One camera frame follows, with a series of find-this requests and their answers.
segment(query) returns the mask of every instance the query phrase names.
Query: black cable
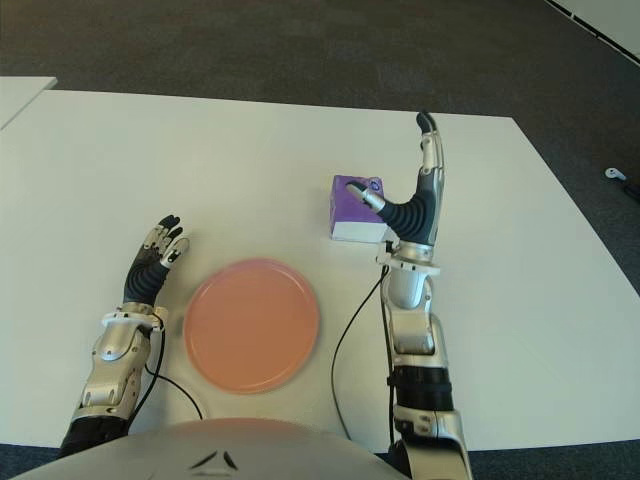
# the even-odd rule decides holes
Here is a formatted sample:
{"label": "black cable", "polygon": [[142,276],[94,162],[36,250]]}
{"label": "black cable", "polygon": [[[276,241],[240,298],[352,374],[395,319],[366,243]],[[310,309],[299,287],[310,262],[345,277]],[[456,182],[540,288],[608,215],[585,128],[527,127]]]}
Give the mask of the black cable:
{"label": "black cable", "polygon": [[[146,363],[144,365],[144,369],[147,371],[148,374],[153,375],[153,372],[151,370],[149,370],[149,367],[147,367]],[[189,395],[189,392],[187,392],[184,388],[182,388],[180,385],[178,385],[178,383],[176,383],[173,380],[171,380],[169,377],[165,377],[164,375],[158,374],[158,378],[164,380],[165,382],[169,382],[171,385],[173,385],[178,390],[180,390],[182,393],[184,393],[185,397],[187,397],[191,401],[191,403],[193,404],[193,408],[195,408],[196,412],[198,412],[198,417],[200,417],[200,420],[202,420],[204,418],[202,416],[202,412],[200,411],[200,407],[198,407],[198,404],[193,399],[193,397],[191,395]]]}
{"label": "black cable", "polygon": [[135,410],[133,411],[133,413],[131,414],[131,417],[129,418],[129,427],[131,426],[133,421],[136,419],[136,416],[140,412],[140,409],[144,405],[144,402],[147,401],[147,398],[151,394],[151,390],[153,390],[153,386],[156,384],[156,381],[158,380],[158,375],[160,374],[160,367],[162,366],[162,358],[164,357],[164,344],[166,340],[166,334],[164,331],[164,322],[155,313],[153,313],[152,315],[160,321],[160,329],[162,330],[162,336],[160,338],[160,354],[158,355],[158,363],[156,365],[156,371],[153,372],[153,378],[151,378],[151,383],[149,383],[149,386],[147,387],[147,391],[144,392],[142,399],[140,400],[140,402],[138,402],[138,405],[136,405]]}
{"label": "black cable", "polygon": [[351,328],[351,325],[353,324],[353,321],[356,319],[356,317],[360,313],[360,310],[362,310],[362,308],[369,301],[369,299],[371,298],[373,293],[376,291],[376,288],[378,288],[380,286],[380,284],[382,283],[382,280],[384,279],[386,274],[387,274],[387,272],[385,271],[385,269],[383,267],[382,273],[380,274],[380,279],[371,288],[371,291],[367,294],[365,299],[362,301],[362,303],[360,304],[360,306],[356,310],[356,313],[354,313],[353,317],[351,317],[351,320],[349,320],[349,323],[347,324],[347,326],[345,327],[344,331],[342,332],[342,336],[340,337],[340,340],[338,340],[338,344],[336,345],[336,349],[333,351],[333,360],[331,360],[331,395],[333,396],[333,403],[336,406],[336,411],[338,412],[338,418],[340,419],[340,424],[342,425],[344,433],[345,433],[345,435],[347,436],[347,438],[349,440],[351,440],[351,435],[349,434],[349,430],[347,429],[347,426],[344,423],[344,419],[342,418],[342,412],[340,412],[340,406],[338,405],[338,398],[336,397],[336,386],[335,386],[335,379],[333,377],[333,371],[334,371],[335,366],[336,366],[336,358],[338,356],[338,350],[340,350],[340,345],[342,345],[342,341],[344,340],[345,335],[347,334],[347,332]]}
{"label": "black cable", "polygon": [[[382,267],[381,278],[389,272],[389,267],[386,265]],[[389,377],[393,371],[393,362],[391,359],[391,343],[389,342],[389,325],[387,323],[387,309],[384,306],[384,300],[382,298],[382,290],[380,290],[380,311],[382,312],[382,328],[384,329],[384,344],[387,347],[387,369],[389,371]],[[389,445],[393,445],[395,441],[393,436],[393,385],[389,382]]]}

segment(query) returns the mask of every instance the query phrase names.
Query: robot finger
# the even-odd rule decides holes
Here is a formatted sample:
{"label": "robot finger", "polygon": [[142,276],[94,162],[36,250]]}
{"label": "robot finger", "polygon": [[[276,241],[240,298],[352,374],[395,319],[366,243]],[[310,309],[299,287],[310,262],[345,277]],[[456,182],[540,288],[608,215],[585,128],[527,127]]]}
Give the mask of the robot finger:
{"label": "robot finger", "polygon": [[181,238],[176,243],[171,245],[160,260],[160,264],[166,268],[171,268],[174,262],[180,258],[180,256],[189,249],[189,239]]}
{"label": "robot finger", "polygon": [[160,240],[158,244],[158,253],[160,255],[164,255],[164,252],[167,250],[167,247],[171,245],[171,242],[182,233],[182,227],[178,227],[174,230],[171,230],[167,235]]}
{"label": "robot finger", "polygon": [[142,248],[148,250],[152,247],[157,247],[162,240],[167,236],[169,231],[180,222],[180,217],[174,217],[169,215],[164,217],[158,225],[153,227],[147,237],[144,239]]}

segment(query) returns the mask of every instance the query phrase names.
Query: silver robotic wrist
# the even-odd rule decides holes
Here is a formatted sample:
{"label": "silver robotic wrist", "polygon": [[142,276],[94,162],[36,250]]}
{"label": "silver robotic wrist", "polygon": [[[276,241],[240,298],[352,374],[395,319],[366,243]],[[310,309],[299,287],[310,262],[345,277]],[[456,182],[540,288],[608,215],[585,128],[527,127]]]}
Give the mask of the silver robotic wrist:
{"label": "silver robotic wrist", "polygon": [[104,333],[96,341],[93,368],[72,421],[89,416],[128,420],[140,394],[152,331],[164,328],[166,310],[129,302],[102,319]]}

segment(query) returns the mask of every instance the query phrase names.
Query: tissue box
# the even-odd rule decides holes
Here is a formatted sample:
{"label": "tissue box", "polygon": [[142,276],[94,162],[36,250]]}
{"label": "tissue box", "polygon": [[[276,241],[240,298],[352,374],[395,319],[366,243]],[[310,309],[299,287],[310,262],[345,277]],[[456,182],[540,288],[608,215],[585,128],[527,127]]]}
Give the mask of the tissue box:
{"label": "tissue box", "polygon": [[333,240],[378,243],[382,240],[387,226],[378,215],[347,190],[347,183],[353,180],[383,195],[382,179],[378,177],[334,176],[329,215],[331,238]]}

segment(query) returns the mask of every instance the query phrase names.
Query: gray carpet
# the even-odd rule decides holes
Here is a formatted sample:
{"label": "gray carpet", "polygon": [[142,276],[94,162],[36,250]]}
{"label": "gray carpet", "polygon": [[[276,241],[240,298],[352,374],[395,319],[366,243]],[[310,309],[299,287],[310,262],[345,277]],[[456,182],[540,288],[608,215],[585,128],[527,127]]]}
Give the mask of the gray carpet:
{"label": "gray carpet", "polygon": [[[640,205],[602,175],[640,180],[640,68],[543,0],[1,0],[0,14],[0,74],[59,89],[514,117],[640,292]],[[636,442],[473,459],[480,479],[632,478],[639,456]]]}

